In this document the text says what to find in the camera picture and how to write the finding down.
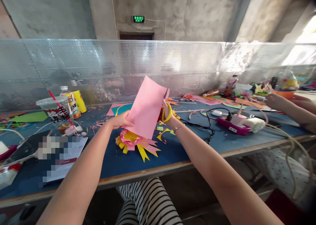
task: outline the yellow can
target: yellow can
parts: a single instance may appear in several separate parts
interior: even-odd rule
[[[77,107],[78,107],[78,110],[80,111],[80,113],[82,114],[82,113],[86,112],[87,108],[86,108],[86,105],[82,99],[80,91],[79,90],[73,91],[72,94],[75,97],[75,101],[76,101],[76,104],[77,104]]]

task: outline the bracelet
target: bracelet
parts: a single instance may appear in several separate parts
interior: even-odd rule
[[[181,124],[181,125],[179,125],[178,127],[176,127],[175,129],[174,129],[174,133],[181,127],[181,126],[184,126],[185,124]]]

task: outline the green exit sign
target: green exit sign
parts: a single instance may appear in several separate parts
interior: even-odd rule
[[[133,16],[133,22],[145,23],[145,16]]]

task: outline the striped pants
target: striped pants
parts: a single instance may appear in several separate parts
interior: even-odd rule
[[[117,190],[125,201],[117,225],[182,224],[159,178],[122,185]]]

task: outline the woman's left hand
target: woman's left hand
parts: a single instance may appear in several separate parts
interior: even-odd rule
[[[127,110],[126,112],[116,116],[116,117],[113,117],[111,119],[109,119],[106,124],[110,125],[111,127],[113,127],[113,129],[118,129],[120,128],[122,125],[126,125],[126,126],[131,126],[133,127],[134,124],[127,121],[126,118],[129,114],[130,110]]]

